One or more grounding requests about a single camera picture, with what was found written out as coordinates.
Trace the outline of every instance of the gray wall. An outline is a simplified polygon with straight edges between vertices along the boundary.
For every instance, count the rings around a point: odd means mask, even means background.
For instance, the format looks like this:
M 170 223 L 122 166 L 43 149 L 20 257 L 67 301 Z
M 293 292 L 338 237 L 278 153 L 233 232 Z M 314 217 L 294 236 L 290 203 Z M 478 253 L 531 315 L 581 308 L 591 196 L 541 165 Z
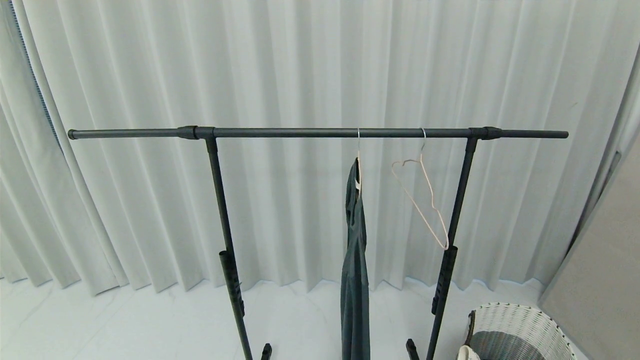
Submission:
M 640 356 L 640 140 L 541 299 L 593 359 Z

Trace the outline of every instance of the white wicker basket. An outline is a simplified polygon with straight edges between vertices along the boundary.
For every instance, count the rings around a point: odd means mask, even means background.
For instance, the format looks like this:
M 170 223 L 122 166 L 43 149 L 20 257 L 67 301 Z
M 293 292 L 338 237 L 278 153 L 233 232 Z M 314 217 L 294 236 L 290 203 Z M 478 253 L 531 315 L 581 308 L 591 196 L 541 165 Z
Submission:
M 560 326 L 529 306 L 492 302 L 469 314 L 468 345 L 487 360 L 576 360 Z

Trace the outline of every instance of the black metal clothes rack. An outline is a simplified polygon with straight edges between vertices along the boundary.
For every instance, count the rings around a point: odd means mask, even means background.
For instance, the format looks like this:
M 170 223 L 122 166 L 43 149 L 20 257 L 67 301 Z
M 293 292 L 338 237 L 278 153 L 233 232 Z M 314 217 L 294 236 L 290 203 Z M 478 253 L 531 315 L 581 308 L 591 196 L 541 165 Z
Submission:
M 68 137 L 72 140 L 86 138 L 184 138 L 189 140 L 204 139 L 213 174 L 213 185 L 216 190 L 220 222 L 225 241 L 225 250 L 220 252 L 220 261 L 227 283 L 231 307 L 236 318 L 237 330 L 244 351 L 244 357 L 252 360 L 249 339 L 244 326 L 244 302 L 240 291 L 234 244 L 231 237 L 231 226 L 227 213 L 227 201 L 220 171 L 217 138 L 466 138 L 465 159 L 462 163 L 458 190 L 453 205 L 451 223 L 449 225 L 449 249 L 445 250 L 440 266 L 438 284 L 431 304 L 431 313 L 435 315 L 427 360 L 432 360 L 438 334 L 442 324 L 445 303 L 451 283 L 451 276 L 456 261 L 458 248 L 453 246 L 458 228 L 458 220 L 462 210 L 462 202 L 467 189 L 467 181 L 474 158 L 478 140 L 493 140 L 498 138 L 567 138 L 566 131 L 546 130 L 503 130 L 497 127 L 470 127 L 468 129 L 371 129 L 371 128 L 225 128 L 204 126 L 182 126 L 175 129 L 119 129 L 119 130 L 69 130 Z M 405 344 L 410 360 L 419 360 L 417 349 L 412 339 Z M 264 345 L 262 360 L 271 357 L 271 345 Z

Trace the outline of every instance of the hanging clothing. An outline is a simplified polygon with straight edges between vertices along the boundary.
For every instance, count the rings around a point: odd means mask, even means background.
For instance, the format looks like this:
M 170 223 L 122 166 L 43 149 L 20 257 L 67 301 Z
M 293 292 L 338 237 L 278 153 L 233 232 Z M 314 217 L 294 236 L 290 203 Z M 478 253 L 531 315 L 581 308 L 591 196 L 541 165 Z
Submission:
M 369 279 L 364 251 L 367 231 L 364 223 L 360 166 L 358 158 L 347 180 L 347 253 L 342 265 L 340 319 L 342 326 L 342 360 L 369 360 Z

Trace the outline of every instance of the floor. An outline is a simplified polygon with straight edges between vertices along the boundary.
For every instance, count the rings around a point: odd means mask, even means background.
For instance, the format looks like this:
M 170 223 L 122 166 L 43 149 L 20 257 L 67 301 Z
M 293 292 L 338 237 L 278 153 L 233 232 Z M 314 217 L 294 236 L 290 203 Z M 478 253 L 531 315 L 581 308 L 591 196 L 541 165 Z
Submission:
M 387 283 L 370 294 L 371 359 L 402 359 L 407 338 L 426 356 L 434 287 L 407 279 L 403 291 Z M 481 282 L 452 286 L 436 359 L 455 359 L 467 315 L 501 301 L 534 306 L 542 286 Z M 65 290 L 52 282 L 0 281 L 1 358 L 14 359 L 244 359 L 227 289 L 203 281 L 189 292 L 174 286 L 126 286 L 90 297 L 82 282 Z M 274 360 L 339 359 L 339 285 L 323 281 L 310 292 L 302 282 L 260 282 L 243 293 L 254 358 L 270 342 Z M 574 347 L 579 359 L 587 359 Z

